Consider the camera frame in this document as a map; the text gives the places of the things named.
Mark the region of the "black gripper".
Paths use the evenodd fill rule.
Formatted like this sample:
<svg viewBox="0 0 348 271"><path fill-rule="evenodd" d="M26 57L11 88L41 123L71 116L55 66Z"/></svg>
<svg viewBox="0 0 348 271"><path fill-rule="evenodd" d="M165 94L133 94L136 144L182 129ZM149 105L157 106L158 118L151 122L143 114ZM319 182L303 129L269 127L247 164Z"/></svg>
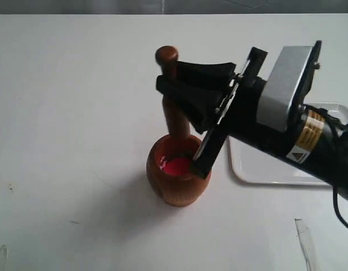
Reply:
<svg viewBox="0 0 348 271"><path fill-rule="evenodd" d="M233 137L279 160L287 160L287 153L303 128L303 112L300 107L297 122L283 133L256 122L258 101L268 80L258 76L266 56L266 51L256 47L251 49L240 78L236 80L234 97L215 126L214 122L218 119L215 109L220 104L221 92L201 88L227 88L234 77L236 65L232 62L177 62L176 78L179 81L173 83L178 95L177 104L197 133L208 131L193 158L191 170L194 174L207 177L227 137ZM158 76L156 89L160 93L163 83L162 75Z"/></svg>

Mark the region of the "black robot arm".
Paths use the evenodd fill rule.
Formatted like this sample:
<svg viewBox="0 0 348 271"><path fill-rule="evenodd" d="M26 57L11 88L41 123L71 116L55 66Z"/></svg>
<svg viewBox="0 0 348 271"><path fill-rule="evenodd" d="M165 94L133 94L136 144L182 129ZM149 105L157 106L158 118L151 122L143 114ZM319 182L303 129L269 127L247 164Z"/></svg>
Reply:
<svg viewBox="0 0 348 271"><path fill-rule="evenodd" d="M162 74L156 89L171 99L198 133L205 135L192 171L206 177L228 137L298 168L348 199L348 124L327 110L305 104L321 42L285 46L267 79L258 73L267 53L252 48L243 69L179 60L178 51L156 51Z"/></svg>

